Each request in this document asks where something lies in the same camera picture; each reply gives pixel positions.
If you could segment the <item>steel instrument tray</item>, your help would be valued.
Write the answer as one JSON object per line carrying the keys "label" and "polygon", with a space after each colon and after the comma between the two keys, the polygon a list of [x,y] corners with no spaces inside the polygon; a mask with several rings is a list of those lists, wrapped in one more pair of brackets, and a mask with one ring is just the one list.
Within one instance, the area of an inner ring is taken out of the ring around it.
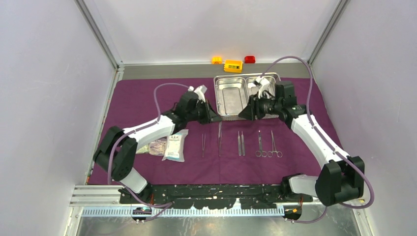
{"label": "steel instrument tray", "polygon": [[248,105],[250,96],[256,95],[259,87],[255,79],[260,73],[216,76],[213,79],[218,115],[223,121],[242,120],[239,113]]}

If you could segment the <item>purple cloth wrap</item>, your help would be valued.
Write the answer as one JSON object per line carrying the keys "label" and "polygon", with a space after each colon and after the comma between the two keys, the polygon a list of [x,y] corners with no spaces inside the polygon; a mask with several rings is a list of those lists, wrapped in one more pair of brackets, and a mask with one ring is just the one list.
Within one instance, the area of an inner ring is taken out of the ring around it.
{"label": "purple cloth wrap", "polygon": [[[133,127],[171,109],[188,86],[205,85],[206,99],[215,105],[213,78],[122,80],[114,89],[104,131],[112,126]],[[162,161],[160,156],[139,154],[135,169],[151,184],[278,184],[284,176],[303,173],[318,176],[321,167],[299,136],[277,118],[222,123],[221,156],[218,124],[190,122],[184,143],[184,162]],[[282,158],[257,157],[258,131],[263,150],[271,151],[271,134]],[[238,155],[238,131],[243,131],[245,156]],[[202,158],[202,134],[206,134]]]}

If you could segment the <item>steel surgical scissors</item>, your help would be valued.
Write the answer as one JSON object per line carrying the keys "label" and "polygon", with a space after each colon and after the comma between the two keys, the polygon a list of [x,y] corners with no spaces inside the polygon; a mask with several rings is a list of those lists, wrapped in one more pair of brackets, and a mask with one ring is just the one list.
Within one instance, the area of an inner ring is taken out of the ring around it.
{"label": "steel surgical scissors", "polygon": [[282,152],[278,151],[276,148],[273,131],[271,131],[270,134],[271,134],[271,151],[267,152],[267,157],[272,158],[273,156],[276,156],[277,158],[282,158]]}
{"label": "steel surgical scissors", "polygon": [[257,157],[267,157],[267,152],[263,150],[263,144],[262,144],[262,135],[261,135],[261,131],[258,131],[258,146],[259,149],[256,151],[256,156]]}

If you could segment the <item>orange yellow toy block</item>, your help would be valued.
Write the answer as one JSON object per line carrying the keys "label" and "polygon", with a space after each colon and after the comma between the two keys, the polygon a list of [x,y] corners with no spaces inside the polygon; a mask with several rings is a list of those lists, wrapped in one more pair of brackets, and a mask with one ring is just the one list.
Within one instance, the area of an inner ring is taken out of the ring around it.
{"label": "orange yellow toy block", "polygon": [[227,59],[224,62],[223,70],[228,73],[241,73],[243,61]]}

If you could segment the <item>white sterile pouch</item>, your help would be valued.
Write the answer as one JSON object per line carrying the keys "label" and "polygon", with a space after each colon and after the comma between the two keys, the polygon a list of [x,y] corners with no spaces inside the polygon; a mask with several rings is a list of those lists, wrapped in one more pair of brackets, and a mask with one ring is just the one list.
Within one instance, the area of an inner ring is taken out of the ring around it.
{"label": "white sterile pouch", "polygon": [[188,129],[183,129],[178,133],[167,137],[167,144],[162,161],[171,160],[176,162],[184,162],[183,149],[187,135]]}

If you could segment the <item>pink clear packet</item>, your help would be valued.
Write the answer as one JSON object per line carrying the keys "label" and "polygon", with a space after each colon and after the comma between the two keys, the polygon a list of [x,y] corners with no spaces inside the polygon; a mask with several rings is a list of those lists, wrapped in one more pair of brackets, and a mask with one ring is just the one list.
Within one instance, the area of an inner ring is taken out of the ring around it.
{"label": "pink clear packet", "polygon": [[167,146],[167,138],[163,137],[149,143],[149,154],[153,156],[163,156]]}

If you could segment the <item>green packet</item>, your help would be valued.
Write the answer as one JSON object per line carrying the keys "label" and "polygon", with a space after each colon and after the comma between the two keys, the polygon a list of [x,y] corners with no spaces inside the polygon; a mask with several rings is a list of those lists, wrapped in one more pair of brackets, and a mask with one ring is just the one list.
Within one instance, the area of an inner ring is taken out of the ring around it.
{"label": "green packet", "polygon": [[144,154],[144,153],[149,153],[149,146],[148,145],[145,145],[145,146],[143,146],[141,148],[138,148],[136,150],[136,154]]}

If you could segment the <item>steel tissue forceps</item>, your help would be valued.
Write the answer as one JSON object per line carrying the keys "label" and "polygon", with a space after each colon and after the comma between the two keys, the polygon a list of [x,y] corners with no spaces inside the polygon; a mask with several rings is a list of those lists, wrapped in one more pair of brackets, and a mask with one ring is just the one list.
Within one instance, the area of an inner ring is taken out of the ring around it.
{"label": "steel tissue forceps", "polygon": [[218,124],[218,144],[221,145],[221,138],[222,138],[222,122]]}

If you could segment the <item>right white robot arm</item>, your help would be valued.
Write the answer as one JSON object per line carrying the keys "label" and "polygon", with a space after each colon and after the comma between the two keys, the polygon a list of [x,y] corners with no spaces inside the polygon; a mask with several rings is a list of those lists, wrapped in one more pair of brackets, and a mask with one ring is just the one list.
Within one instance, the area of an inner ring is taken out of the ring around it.
{"label": "right white robot arm", "polygon": [[321,167],[320,174],[294,174],[283,177],[281,197],[293,202],[300,194],[318,198],[325,206],[358,199],[364,193],[364,162],[351,157],[338,147],[319,126],[309,105],[298,104],[292,82],[276,83],[275,93],[269,92],[271,82],[257,77],[254,85],[258,92],[251,95],[239,118],[262,119],[266,115],[278,118],[297,134],[312,152]]}

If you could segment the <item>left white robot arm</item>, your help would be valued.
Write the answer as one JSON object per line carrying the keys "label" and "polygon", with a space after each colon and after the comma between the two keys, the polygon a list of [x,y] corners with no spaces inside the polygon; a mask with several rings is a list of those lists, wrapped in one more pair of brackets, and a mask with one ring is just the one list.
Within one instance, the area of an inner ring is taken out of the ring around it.
{"label": "left white robot arm", "polygon": [[209,124],[220,122],[221,117],[202,94],[188,91],[173,108],[151,121],[127,129],[117,126],[109,128],[93,160],[107,172],[110,180],[122,183],[132,191],[133,199],[144,204],[150,199],[151,191],[146,187],[147,180],[133,167],[137,149],[178,133],[192,121]]}

